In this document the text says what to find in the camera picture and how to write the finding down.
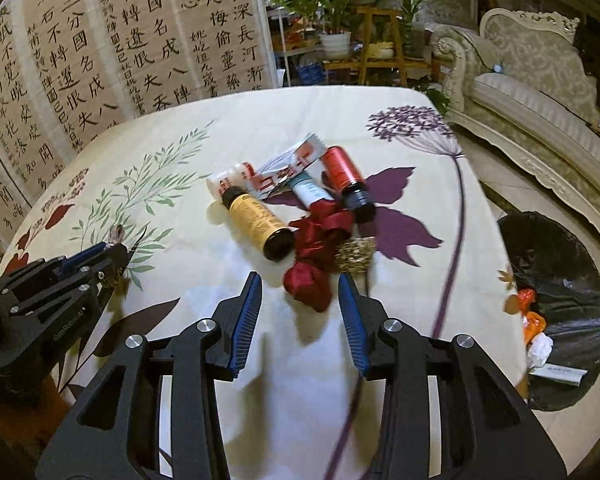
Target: tile floor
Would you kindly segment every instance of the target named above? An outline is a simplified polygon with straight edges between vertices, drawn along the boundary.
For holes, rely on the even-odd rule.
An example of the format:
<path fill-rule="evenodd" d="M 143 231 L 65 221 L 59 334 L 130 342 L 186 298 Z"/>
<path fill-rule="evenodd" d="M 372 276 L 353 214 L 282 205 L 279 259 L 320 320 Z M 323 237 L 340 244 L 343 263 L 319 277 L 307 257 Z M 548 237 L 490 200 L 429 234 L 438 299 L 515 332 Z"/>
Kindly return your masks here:
<path fill-rule="evenodd" d="M 600 236 L 586 219 L 566 208 L 552 192 L 523 173 L 504 155 L 471 134 L 458 134 L 464 153 L 478 178 L 522 211 L 538 211 L 560 222 L 585 245 L 600 272 Z M 504 214 L 491 203 L 493 217 Z M 575 406 L 559 412 L 534 412 L 554 441 L 571 472 L 600 437 L 600 375 Z"/>

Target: sofa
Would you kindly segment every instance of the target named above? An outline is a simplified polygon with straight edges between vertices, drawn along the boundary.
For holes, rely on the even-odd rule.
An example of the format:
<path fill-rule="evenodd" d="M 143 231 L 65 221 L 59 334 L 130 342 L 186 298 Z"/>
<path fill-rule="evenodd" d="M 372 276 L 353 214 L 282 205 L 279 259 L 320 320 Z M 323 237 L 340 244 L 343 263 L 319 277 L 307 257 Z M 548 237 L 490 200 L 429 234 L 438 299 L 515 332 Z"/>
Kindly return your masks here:
<path fill-rule="evenodd" d="M 447 121 L 496 146 L 600 232 L 600 108 L 573 46 L 578 23 L 492 9 L 479 35 L 437 25 L 431 43 L 446 72 Z"/>

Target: trash bag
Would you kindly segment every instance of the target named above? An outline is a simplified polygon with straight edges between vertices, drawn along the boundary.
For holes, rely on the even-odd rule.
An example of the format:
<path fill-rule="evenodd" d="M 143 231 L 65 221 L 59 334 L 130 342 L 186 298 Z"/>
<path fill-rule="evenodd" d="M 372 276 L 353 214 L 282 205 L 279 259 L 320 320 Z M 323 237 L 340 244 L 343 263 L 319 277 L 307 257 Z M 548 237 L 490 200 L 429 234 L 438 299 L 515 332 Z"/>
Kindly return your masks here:
<path fill-rule="evenodd" d="M 578 402 L 600 373 L 600 274 L 589 252 L 558 222 L 537 212 L 498 222 L 519 289 L 532 288 L 531 310 L 554 340 L 548 362 L 587 370 L 580 386 L 529 377 L 529 407 L 544 412 Z"/>

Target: red ribbon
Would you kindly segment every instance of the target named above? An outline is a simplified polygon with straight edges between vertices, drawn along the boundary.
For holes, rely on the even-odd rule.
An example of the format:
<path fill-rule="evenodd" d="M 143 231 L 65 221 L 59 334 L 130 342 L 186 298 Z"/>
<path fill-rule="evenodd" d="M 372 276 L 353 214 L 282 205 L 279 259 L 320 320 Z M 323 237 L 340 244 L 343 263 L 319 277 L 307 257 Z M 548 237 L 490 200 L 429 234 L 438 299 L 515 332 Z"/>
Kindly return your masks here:
<path fill-rule="evenodd" d="M 351 236 L 353 215 L 333 200 L 309 206 L 309 216 L 289 222 L 296 231 L 296 261 L 286 273 L 286 291 L 295 300 L 324 312 L 331 302 L 329 273 L 336 271 L 338 246 Z"/>

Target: floral tablecloth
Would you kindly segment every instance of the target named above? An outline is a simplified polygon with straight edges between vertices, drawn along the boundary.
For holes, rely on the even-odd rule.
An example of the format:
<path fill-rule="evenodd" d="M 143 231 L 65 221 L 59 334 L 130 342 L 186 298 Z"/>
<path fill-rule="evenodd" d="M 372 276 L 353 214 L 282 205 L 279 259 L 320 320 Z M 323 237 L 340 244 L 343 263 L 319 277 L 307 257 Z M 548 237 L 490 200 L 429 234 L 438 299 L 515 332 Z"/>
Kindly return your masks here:
<path fill-rule="evenodd" d="M 91 337 L 54 370 L 64 396 L 78 396 L 127 335 L 180 333 L 237 295 L 256 270 L 264 291 L 247 366 L 234 383 L 216 386 L 232 478 L 364 473 L 383 384 L 358 382 L 337 298 L 324 314 L 294 301 L 282 287 L 293 256 L 265 260 L 204 183 L 238 162 L 257 166 L 308 133 L 342 145 L 368 177 L 378 206 L 371 295 L 422 334 L 473 335 L 512 383 L 522 378 L 522 322 L 503 310 L 514 292 L 504 245 L 471 167 L 429 100 L 407 89 L 312 87 L 245 92 L 121 124 L 49 186 L 0 272 L 74 254 L 118 223 L 131 247 L 146 227 L 126 296 L 112 298 Z M 270 208 L 284 221 L 300 218 L 304 212 L 289 203 Z M 161 447 L 168 457 L 168 442 Z"/>

